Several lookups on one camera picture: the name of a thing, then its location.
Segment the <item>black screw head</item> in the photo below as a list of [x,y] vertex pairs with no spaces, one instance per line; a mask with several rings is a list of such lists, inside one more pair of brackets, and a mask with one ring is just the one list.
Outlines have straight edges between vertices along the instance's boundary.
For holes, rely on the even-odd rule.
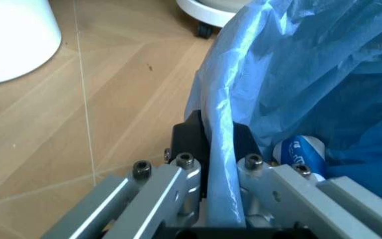
[[137,161],[133,165],[132,175],[136,180],[148,179],[151,176],[151,163],[146,160]]
[[190,153],[180,153],[176,156],[176,165],[187,170],[194,167],[194,157]]
[[263,164],[262,157],[255,153],[247,154],[244,160],[244,166],[250,170],[258,169]]

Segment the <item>white pot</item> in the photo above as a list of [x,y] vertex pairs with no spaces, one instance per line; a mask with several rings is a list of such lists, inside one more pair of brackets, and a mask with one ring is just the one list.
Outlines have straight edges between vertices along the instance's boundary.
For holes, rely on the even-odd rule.
[[36,69],[60,43],[48,0],[0,0],[0,82]]

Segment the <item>white container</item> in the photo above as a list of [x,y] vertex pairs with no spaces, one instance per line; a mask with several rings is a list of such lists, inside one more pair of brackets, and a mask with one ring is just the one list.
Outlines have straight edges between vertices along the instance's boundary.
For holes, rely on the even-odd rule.
[[0,82],[36,69],[60,43],[48,0],[0,0]]

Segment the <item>black wheel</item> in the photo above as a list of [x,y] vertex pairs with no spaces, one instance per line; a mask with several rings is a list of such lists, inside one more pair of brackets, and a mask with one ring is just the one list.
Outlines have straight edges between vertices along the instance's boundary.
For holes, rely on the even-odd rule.
[[213,27],[207,23],[199,22],[197,27],[197,36],[209,39],[213,33]]

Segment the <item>black plastic part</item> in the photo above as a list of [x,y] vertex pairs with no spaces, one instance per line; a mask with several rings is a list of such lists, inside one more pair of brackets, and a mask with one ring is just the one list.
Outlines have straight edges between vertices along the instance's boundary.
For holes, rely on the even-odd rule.
[[316,239],[309,229],[278,228],[159,228],[154,239]]
[[209,39],[210,36],[213,33],[213,26],[204,23],[204,22],[199,22],[197,26],[197,36]]
[[237,162],[250,153],[260,155],[259,147],[247,125],[234,123],[234,151]]
[[173,126],[169,163],[183,152],[191,153],[201,164],[200,193],[201,197],[205,198],[209,174],[210,147],[204,133],[200,111],[193,111],[184,123]]
[[[248,126],[234,123],[234,151],[237,161],[250,153],[260,154]],[[183,152],[191,153],[201,164],[201,197],[205,198],[209,175],[210,146],[204,133],[201,111],[193,111],[184,123],[173,127],[169,163]]]

